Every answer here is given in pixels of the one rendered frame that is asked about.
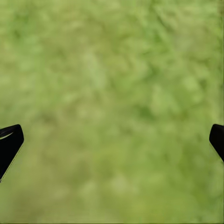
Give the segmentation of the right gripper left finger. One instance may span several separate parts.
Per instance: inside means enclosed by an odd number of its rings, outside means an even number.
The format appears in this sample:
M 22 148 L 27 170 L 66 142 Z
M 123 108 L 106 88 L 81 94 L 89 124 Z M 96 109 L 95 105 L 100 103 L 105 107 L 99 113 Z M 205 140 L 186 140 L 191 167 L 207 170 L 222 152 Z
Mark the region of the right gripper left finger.
M 0 180 L 23 142 L 21 125 L 17 124 L 0 129 Z

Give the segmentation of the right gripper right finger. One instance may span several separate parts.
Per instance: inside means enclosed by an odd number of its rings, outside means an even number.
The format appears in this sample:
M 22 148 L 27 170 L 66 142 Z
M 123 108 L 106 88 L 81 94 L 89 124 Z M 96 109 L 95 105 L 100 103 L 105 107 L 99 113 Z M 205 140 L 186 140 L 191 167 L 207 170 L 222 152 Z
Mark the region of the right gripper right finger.
M 224 126 L 213 124 L 209 141 L 224 162 Z

